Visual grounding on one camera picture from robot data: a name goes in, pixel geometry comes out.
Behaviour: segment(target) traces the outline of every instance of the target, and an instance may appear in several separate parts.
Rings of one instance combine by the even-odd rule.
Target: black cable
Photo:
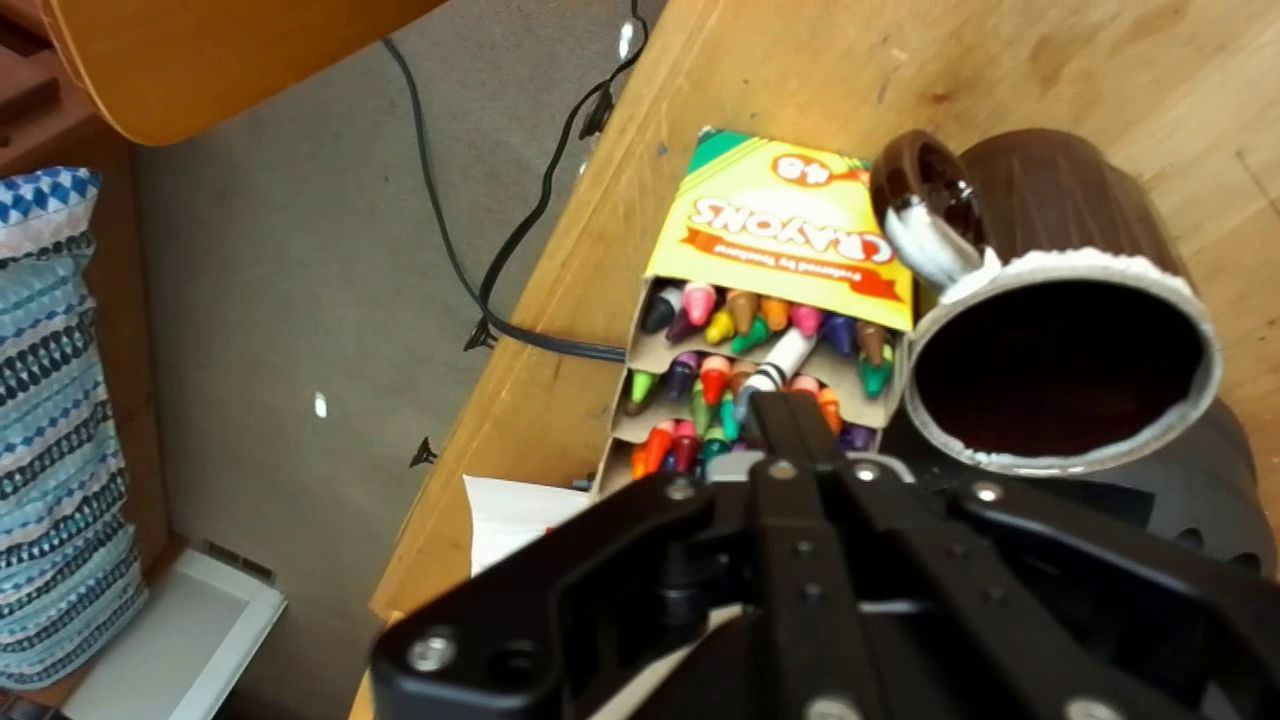
[[[439,245],[445,245],[445,258],[457,273],[457,281],[465,286],[465,293],[471,296],[471,303],[479,310],[479,334],[484,330],[495,330],[500,338],[512,338],[521,344],[533,344],[533,349],[545,349],[545,351],[560,351],[560,357],[580,357],[580,360],[599,360],[599,364],[624,364],[624,349],[604,349],[604,344],[580,344],[580,341],[564,341],[564,338],[545,338],[535,330],[521,330],[505,316],[495,316],[488,310],[488,296],[505,273],[505,266],[512,261],[512,254],[521,249],[521,240],[527,238],[527,229],[545,218],[548,208],[548,197],[550,197],[550,178],[554,178],[554,166],[564,157],[564,146],[567,146],[567,133],[577,124],[577,111],[599,97],[599,94],[612,94],[612,85],[640,59],[644,54],[644,41],[646,41],[646,23],[644,17],[635,13],[635,0],[631,0],[631,19],[640,27],[640,44],[628,59],[619,59],[599,85],[586,90],[585,101],[570,104],[564,129],[560,129],[560,142],[554,142],[554,151],[545,169],[545,185],[538,185],[538,200],[535,208],[512,229],[512,238],[500,245],[500,254],[493,258],[488,273],[484,273],[484,290],[474,293],[474,286],[468,281],[465,266],[460,266],[460,254],[457,254],[457,240],[453,240],[453,229],[448,229],[448,218],[445,218],[445,206],[439,206],[439,190],[436,190],[436,173],[430,173],[430,151],[427,151],[427,122],[424,122],[424,101],[418,101],[418,90],[416,90],[416,74],[410,63],[402,59],[402,54],[397,47],[397,41],[385,41],[386,57],[397,59],[401,67],[401,80],[407,90],[407,109],[410,109],[410,129],[416,129],[416,159],[418,159],[418,178],[424,178],[424,190],[427,190],[427,206],[430,206],[430,218],[436,218],[436,233],[439,233]]]

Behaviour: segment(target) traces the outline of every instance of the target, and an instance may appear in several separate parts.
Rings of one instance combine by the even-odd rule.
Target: brown mug
[[[905,410],[948,455],[1011,478],[1102,473],[1189,433],[1220,344],[1145,193],[1086,142],[1003,133],[953,157],[893,142],[873,200],[934,290]]]

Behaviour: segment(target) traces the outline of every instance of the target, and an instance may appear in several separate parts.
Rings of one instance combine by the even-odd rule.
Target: crayon box
[[[812,391],[833,438],[877,448],[914,281],[854,157],[706,129],[644,281],[596,491],[655,470],[703,478],[747,443],[760,387]]]

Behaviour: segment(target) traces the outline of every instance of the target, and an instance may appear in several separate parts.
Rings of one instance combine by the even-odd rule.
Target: electric cord
[[[592,85],[577,104],[570,111],[564,117],[564,129],[560,129],[560,142],[554,142],[554,151],[538,178],[538,197],[535,206],[527,208],[527,218],[509,233],[509,240],[495,249],[495,258],[488,261],[484,268],[484,281],[479,290],[471,286],[471,275],[465,273],[465,261],[457,254],[457,240],[453,240],[453,229],[448,229],[448,218],[445,218],[445,200],[439,200],[439,185],[436,185],[436,173],[430,173],[430,151],[427,151],[427,117],[424,117],[424,101],[418,101],[418,90],[416,90],[416,74],[410,63],[402,59],[401,44],[397,41],[385,41],[393,63],[401,67],[401,80],[407,90],[407,111],[410,111],[410,133],[416,133],[416,159],[418,159],[418,178],[424,178],[424,190],[427,190],[427,206],[430,206],[430,218],[436,218],[436,233],[439,233],[439,245],[445,245],[445,258],[448,258],[448,268],[453,275],[460,281],[460,290],[471,296],[471,303],[479,310],[479,323],[468,341],[468,349],[474,344],[488,344],[493,334],[495,338],[512,338],[521,344],[533,344],[533,349],[545,349],[545,351],[554,351],[554,357],[580,357],[580,360],[599,360],[599,364],[624,364],[624,349],[604,349],[604,344],[585,344],[585,341],[567,341],[567,338],[548,338],[548,334],[535,334],[535,330],[523,330],[523,323],[512,323],[505,321],[488,299],[493,299],[493,290],[500,281],[500,273],[509,268],[509,261],[515,258],[515,249],[523,245],[527,229],[548,214],[550,206],[550,190],[554,190],[554,169],[564,159],[564,148],[567,148],[567,133],[580,117],[580,109],[592,109],[586,124],[604,124],[599,111],[612,109],[612,85],[640,59],[644,54],[644,41],[646,41],[646,23],[644,17],[635,13],[635,0],[631,0],[631,23],[640,27],[640,41],[635,41],[635,54],[628,54],[599,85]]]

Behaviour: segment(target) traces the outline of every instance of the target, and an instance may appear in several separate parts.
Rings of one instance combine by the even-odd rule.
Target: wooden desk surface
[[[1280,4],[667,0],[527,281],[521,321],[624,344],[640,268],[703,124],[877,157],[905,129],[962,148],[1054,124],[1151,193],[1226,351],[1223,398],[1280,520]],[[460,478],[586,478],[619,369],[500,344],[370,598],[397,619],[468,574]]]

